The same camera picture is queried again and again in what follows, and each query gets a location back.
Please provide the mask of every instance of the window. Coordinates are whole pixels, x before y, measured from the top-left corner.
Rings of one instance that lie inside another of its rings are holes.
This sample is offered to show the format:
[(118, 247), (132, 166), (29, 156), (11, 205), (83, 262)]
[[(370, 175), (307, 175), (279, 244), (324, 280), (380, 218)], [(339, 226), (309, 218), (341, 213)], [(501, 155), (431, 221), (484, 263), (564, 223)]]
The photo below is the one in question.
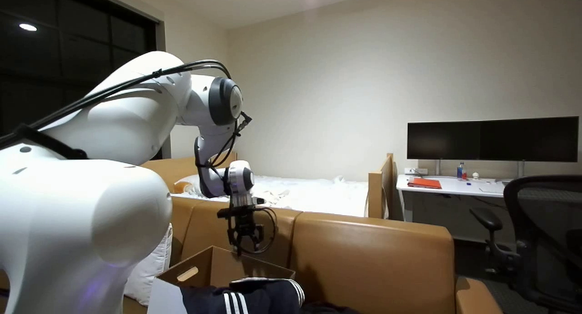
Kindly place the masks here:
[(156, 22), (108, 0), (2, 0), (0, 29), (2, 135), (82, 98), (156, 49)]

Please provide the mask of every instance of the bed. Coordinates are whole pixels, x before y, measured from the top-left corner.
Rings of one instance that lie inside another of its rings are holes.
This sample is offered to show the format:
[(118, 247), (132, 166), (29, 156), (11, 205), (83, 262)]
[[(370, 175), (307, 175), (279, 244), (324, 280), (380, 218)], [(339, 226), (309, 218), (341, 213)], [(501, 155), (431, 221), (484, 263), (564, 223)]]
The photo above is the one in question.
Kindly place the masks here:
[[(221, 167), (237, 159), (237, 154), (233, 152)], [(190, 177), (186, 179), (187, 183), (197, 181), (193, 157), (148, 161), (142, 166), (158, 173), (173, 197), (194, 198), (200, 202), (228, 202), (227, 197), (205, 198), (192, 190), (195, 188), (182, 192), (183, 184), (175, 185), (185, 177)], [(264, 198), (266, 205), (274, 208), (388, 219), (393, 213), (394, 183), (393, 156), (389, 153), (378, 171), (368, 173), (368, 182), (345, 181), (341, 177), (326, 180), (258, 175), (255, 177), (253, 195)]]

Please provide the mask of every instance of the red folder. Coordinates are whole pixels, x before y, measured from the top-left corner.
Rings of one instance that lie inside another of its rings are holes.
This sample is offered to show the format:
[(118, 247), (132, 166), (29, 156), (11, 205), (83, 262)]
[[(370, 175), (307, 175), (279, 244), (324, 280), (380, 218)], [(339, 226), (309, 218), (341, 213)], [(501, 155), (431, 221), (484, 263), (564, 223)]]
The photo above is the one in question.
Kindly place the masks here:
[(408, 186), (416, 186), (418, 188), (442, 189), (441, 183), (438, 180), (413, 178), (408, 181)]

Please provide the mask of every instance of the monitor stand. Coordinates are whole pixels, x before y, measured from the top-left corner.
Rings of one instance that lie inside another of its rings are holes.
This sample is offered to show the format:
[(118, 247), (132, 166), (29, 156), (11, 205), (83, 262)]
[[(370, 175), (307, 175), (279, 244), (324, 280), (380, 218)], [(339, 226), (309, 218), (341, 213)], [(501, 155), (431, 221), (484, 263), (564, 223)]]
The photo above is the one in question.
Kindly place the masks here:
[(518, 161), (517, 163), (517, 178), (525, 177), (526, 161)]
[(441, 160), (436, 160), (436, 164), (435, 175), (441, 175)]

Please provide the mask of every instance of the wooden bed frame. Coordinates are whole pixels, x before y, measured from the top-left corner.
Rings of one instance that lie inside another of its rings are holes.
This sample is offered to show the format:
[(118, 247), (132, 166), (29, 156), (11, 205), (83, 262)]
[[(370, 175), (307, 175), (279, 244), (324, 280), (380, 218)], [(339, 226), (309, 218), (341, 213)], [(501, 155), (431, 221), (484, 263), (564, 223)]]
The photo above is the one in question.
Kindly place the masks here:
[[(237, 154), (233, 152), (220, 167), (227, 167), (237, 159)], [(194, 157), (148, 161), (142, 166), (160, 175), (170, 192), (173, 192), (176, 181), (197, 174)], [(393, 219), (392, 213), (395, 210), (392, 199), (395, 186), (393, 167), (393, 155), (389, 153), (379, 171), (368, 173), (368, 217)]]

